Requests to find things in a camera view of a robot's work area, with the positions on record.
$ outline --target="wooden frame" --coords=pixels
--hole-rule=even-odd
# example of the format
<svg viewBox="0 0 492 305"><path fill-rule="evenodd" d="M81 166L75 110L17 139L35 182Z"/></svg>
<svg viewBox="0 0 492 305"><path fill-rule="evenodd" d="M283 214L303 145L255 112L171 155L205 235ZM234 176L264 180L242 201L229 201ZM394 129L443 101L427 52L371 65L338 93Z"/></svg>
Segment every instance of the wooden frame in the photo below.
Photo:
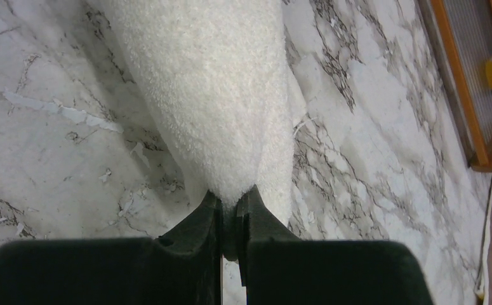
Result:
<svg viewBox="0 0 492 305"><path fill-rule="evenodd" d="M452 28L449 24L448 14L443 0L430 0L435 19L439 28L442 44L446 51L449 66L455 80L456 90L460 98L464 115L470 131L470 137L474 143L475 156L471 160L474 170L480 172L492 172L492 141L487 146L483 137L477 114L475 112L472 96L467 84L463 65L459 57Z"/></svg>

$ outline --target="floor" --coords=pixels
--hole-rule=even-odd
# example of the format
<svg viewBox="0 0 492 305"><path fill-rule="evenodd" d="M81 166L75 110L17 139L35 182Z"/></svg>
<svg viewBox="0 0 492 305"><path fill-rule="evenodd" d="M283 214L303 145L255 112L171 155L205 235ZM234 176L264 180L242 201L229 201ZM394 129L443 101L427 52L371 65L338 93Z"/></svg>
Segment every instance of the floor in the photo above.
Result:
<svg viewBox="0 0 492 305"><path fill-rule="evenodd" d="M401 241L437 304L472 304L491 176L467 168L414 0L283 2L309 111L289 228ZM194 208L105 17L0 0L0 244L158 236ZM224 281L245 304L235 264Z"/></svg>

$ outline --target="towel fold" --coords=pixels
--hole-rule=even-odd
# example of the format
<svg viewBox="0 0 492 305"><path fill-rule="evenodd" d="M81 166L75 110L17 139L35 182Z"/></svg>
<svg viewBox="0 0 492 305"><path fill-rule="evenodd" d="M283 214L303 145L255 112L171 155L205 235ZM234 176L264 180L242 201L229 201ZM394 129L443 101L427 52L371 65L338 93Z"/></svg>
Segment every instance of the towel fold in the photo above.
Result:
<svg viewBox="0 0 492 305"><path fill-rule="evenodd" d="M190 201L200 203L209 189L231 209L257 184L267 208L286 223L293 116L299 121L305 114L305 101L286 63L281 3L106 0L100 6L182 169Z"/></svg>

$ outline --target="gray marble veining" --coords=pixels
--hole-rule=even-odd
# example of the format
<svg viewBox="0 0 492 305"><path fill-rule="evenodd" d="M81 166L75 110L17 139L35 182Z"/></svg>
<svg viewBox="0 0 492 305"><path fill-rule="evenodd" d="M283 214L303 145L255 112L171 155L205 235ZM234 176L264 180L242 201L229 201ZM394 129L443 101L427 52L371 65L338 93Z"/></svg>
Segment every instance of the gray marble veining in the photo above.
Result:
<svg viewBox="0 0 492 305"><path fill-rule="evenodd" d="M282 5L308 102L289 228L401 241L436 303L468 304L490 176L466 167L416 4ZM0 244L157 236L180 222L194 207L147 113L99 11L0 1ZM226 304L244 304L237 272L225 263Z"/></svg>

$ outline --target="white fluffy towel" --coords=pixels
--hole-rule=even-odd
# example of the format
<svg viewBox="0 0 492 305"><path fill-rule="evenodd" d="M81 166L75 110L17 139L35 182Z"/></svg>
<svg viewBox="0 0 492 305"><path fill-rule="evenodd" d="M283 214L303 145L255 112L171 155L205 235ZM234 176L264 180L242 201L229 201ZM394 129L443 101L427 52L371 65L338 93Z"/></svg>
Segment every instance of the white fluffy towel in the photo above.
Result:
<svg viewBox="0 0 492 305"><path fill-rule="evenodd" d="M281 2L101 4L190 201L209 189L230 210L257 184L287 224L294 144Z"/></svg>

